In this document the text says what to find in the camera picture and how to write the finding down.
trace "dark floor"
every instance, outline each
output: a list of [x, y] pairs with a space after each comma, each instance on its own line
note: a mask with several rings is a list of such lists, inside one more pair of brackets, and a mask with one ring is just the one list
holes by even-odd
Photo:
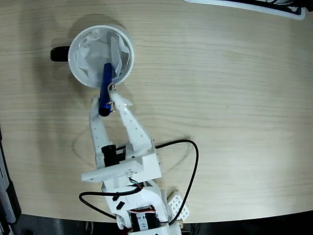
[[[185, 224], [192, 235], [312, 234], [313, 211], [270, 218], [218, 223]], [[91, 223], [21, 215], [14, 226], [16, 235], [122, 235], [114, 223]]]

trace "white 3d-printed part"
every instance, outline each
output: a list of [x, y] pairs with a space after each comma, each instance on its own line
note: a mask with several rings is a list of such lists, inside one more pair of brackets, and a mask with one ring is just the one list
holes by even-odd
[[[172, 208], [172, 212], [174, 217], [177, 215], [178, 210], [181, 207], [182, 204], [182, 195], [180, 194], [180, 192], [178, 191], [174, 191], [171, 196], [167, 199], [167, 203], [170, 205], [170, 207]], [[185, 203], [179, 217], [177, 218], [185, 220], [190, 214], [189, 208], [187, 206], [187, 204]]]

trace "black cylinder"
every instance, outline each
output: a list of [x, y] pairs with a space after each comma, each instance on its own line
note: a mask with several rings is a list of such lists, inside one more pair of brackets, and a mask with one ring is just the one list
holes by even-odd
[[101, 148], [104, 156], [105, 167], [119, 164], [118, 157], [116, 156], [116, 145], [111, 144]]

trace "white mug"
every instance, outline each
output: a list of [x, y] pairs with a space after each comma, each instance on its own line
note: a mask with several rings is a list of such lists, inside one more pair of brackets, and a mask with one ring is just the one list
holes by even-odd
[[62, 47], [53, 48], [50, 52], [50, 59], [55, 62], [67, 61], [72, 74], [80, 83], [91, 88], [100, 89], [101, 88], [100, 81], [94, 81], [94, 80], [89, 79], [87, 74], [82, 69], [76, 66], [75, 56], [76, 56], [76, 51], [82, 39], [87, 34], [94, 31], [95, 29], [103, 29], [103, 28], [109, 29], [110, 31], [113, 31], [119, 34], [126, 42], [130, 51], [130, 58], [129, 58], [128, 65], [126, 66], [126, 69], [118, 77], [112, 80], [114, 84], [116, 85], [120, 84], [127, 78], [127, 76], [130, 74], [134, 66], [134, 42], [129, 32], [119, 25], [114, 25], [114, 24], [96, 25], [96, 26], [86, 28], [74, 38], [70, 46], [62, 46]]

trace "metal clip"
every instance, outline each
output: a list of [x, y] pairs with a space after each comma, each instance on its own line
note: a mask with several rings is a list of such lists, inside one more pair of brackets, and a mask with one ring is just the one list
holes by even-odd
[[[109, 98], [110, 98], [110, 100], [112, 100], [111, 99], [111, 92], [113, 91], [115, 91], [116, 90], [116, 86], [115, 86], [115, 84], [113, 83], [113, 82], [111, 82], [109, 85], [108, 85], [108, 94], [109, 94]], [[112, 102], [112, 101], [110, 101], [108, 104], [113, 104], [113, 110], [111, 110], [111, 113], [113, 113], [113, 112], [115, 112], [116, 111], [116, 108], [115, 108], [115, 103], [114, 102]]]

